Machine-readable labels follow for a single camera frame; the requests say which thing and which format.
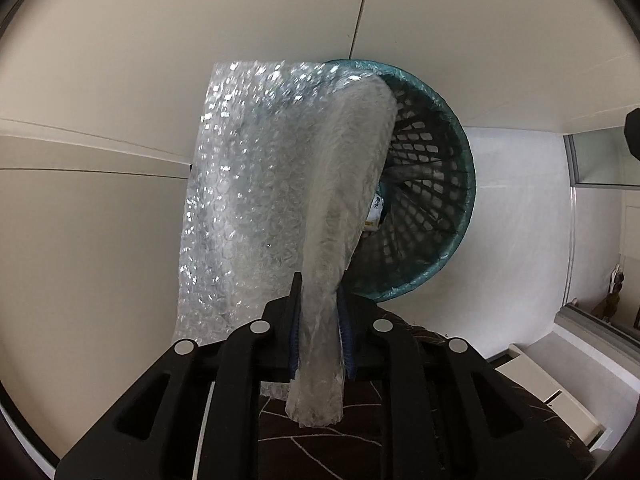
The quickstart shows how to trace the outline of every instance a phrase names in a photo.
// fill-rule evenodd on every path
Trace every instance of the dark fabric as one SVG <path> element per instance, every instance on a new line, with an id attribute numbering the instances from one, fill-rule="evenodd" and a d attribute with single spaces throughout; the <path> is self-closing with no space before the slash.
<path id="1" fill-rule="evenodd" d="M 380 309 L 394 323 L 401 317 Z M 408 326 L 412 335 L 430 344 L 446 338 L 420 326 Z M 539 416 L 580 462 L 584 476 L 595 460 L 578 436 L 546 404 L 508 378 L 504 380 Z M 380 384 L 344 385 L 344 416 L 327 428 L 300 428 L 285 413 L 282 400 L 261 399 L 258 463 L 260 480 L 376 480 L 380 478 L 382 402 Z"/>

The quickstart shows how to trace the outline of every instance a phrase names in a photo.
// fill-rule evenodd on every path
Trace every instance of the bubble wrap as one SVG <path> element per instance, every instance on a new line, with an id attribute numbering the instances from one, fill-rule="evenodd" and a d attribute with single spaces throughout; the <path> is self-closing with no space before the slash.
<path id="1" fill-rule="evenodd" d="M 224 339 L 303 275 L 300 361 L 287 413 L 342 417 L 335 291 L 384 165 L 396 101 L 330 64 L 217 64 L 184 207 L 174 339 Z"/>

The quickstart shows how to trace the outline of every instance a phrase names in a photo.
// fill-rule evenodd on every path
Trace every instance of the white cabinet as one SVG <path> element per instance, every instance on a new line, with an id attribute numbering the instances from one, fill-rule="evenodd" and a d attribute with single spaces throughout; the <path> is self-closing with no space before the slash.
<path id="1" fill-rule="evenodd" d="M 604 432 L 589 410 L 516 345 L 509 345 L 509 354 L 513 359 L 497 370 L 554 410 L 585 444 Z"/>

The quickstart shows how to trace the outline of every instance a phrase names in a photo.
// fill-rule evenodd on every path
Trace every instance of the white wall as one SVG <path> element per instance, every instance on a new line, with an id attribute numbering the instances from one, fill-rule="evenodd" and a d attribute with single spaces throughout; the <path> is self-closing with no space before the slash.
<path id="1" fill-rule="evenodd" d="M 0 171 L 0 375 L 63 454 L 171 344 L 186 180 Z"/>
<path id="2" fill-rule="evenodd" d="M 617 189 L 575 188 L 575 252 L 567 301 L 590 312 L 609 291 L 620 261 L 620 201 Z"/>
<path id="3" fill-rule="evenodd" d="M 466 133 L 478 181 L 468 231 L 438 274 L 382 306 L 429 330 L 464 337 L 489 357 L 548 333 L 562 305 L 569 177 L 560 136 Z"/>
<path id="4" fill-rule="evenodd" d="M 610 430 L 600 447 L 611 450 L 636 414 L 640 379 L 623 380 L 620 376 L 630 375 L 617 374 L 620 367 L 613 361 L 595 348 L 578 348 L 566 337 L 584 343 L 556 326 L 525 352 Z"/>

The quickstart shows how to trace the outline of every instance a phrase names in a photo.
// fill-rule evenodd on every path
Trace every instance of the plastic laundry basket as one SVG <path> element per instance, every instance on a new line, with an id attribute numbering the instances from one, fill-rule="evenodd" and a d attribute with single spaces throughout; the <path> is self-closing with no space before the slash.
<path id="1" fill-rule="evenodd" d="M 398 101 L 379 186 L 382 223 L 360 239 L 343 278 L 349 292 L 390 300 L 436 274 L 458 248 L 476 196 L 473 158 L 458 118 L 418 78 L 383 63 L 335 62 L 377 73 Z"/>

